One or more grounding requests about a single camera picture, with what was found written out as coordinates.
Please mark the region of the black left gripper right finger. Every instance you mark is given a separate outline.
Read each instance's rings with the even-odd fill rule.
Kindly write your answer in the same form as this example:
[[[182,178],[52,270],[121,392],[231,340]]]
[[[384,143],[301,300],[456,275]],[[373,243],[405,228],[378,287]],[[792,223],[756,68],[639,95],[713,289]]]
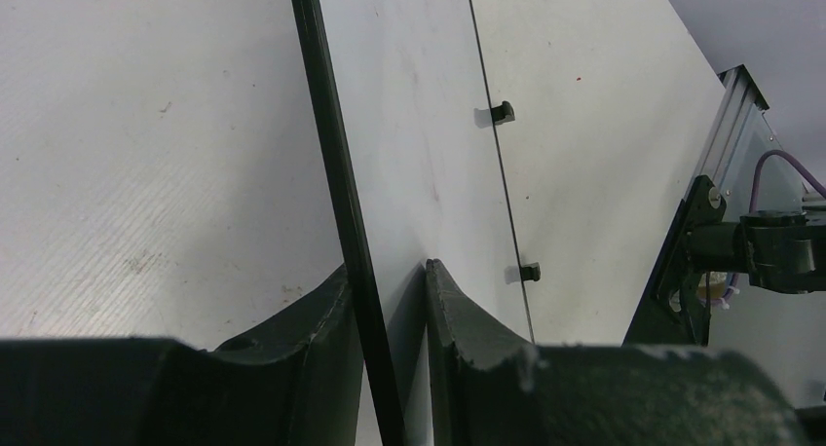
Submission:
[[[426,265],[438,445],[807,445],[748,358],[692,346],[530,343]]]

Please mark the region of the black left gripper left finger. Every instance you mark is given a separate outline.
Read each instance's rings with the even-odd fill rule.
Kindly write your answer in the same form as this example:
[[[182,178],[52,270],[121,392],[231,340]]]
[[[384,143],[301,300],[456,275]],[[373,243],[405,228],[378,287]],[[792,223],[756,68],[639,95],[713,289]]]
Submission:
[[[334,271],[207,351],[170,338],[1,344],[5,445],[351,445],[362,355]]]

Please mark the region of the black-framed whiteboard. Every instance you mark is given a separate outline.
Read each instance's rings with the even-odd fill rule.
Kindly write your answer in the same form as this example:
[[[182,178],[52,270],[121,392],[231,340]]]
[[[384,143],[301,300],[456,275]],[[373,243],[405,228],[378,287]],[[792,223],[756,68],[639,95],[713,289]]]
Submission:
[[[365,362],[356,442],[432,443],[425,267],[532,334],[471,0],[291,0]]]

